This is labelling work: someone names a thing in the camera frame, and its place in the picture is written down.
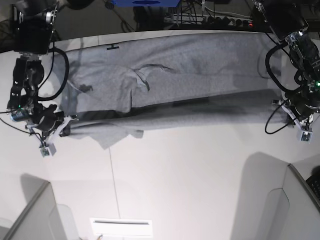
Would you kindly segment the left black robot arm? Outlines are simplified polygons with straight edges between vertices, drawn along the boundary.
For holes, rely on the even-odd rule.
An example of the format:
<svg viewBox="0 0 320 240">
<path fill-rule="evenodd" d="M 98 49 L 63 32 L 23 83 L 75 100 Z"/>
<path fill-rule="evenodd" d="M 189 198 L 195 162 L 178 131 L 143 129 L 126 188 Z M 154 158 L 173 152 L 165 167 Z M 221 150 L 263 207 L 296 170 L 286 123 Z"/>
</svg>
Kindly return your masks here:
<svg viewBox="0 0 320 240">
<path fill-rule="evenodd" d="M 294 118 L 303 121 L 320 109 L 320 51 L 308 34 L 308 23 L 295 0 L 255 0 L 255 7 L 279 40 L 266 55 L 266 70 L 273 82 L 285 93 Z M 296 68 L 297 89 L 284 87 L 271 70 L 271 57 L 288 47 L 289 58 Z"/>
</svg>

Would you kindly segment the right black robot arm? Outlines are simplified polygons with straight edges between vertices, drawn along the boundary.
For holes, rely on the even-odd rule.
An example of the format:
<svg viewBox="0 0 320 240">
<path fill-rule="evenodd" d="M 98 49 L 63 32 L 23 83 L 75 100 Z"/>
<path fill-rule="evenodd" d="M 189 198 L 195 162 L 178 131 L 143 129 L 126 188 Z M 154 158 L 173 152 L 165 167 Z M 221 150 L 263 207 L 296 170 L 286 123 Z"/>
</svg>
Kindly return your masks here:
<svg viewBox="0 0 320 240">
<path fill-rule="evenodd" d="M 61 137 L 70 135 L 73 117 L 66 117 L 64 112 L 57 110 L 55 104 L 45 107 L 43 103 L 53 101 L 62 94 L 70 73 L 67 54 L 51 46 L 57 14 L 65 7 L 80 10 L 87 6 L 81 0 L 13 0 L 10 3 L 13 50 L 20 56 L 13 70 L 7 113 L 12 121 L 25 122 L 30 135 L 35 134 L 34 129 L 41 131 L 44 138 L 52 134 Z M 49 53 L 63 57 L 64 78 L 53 96 L 40 97 L 39 91 L 47 81 L 41 57 Z"/>
</svg>

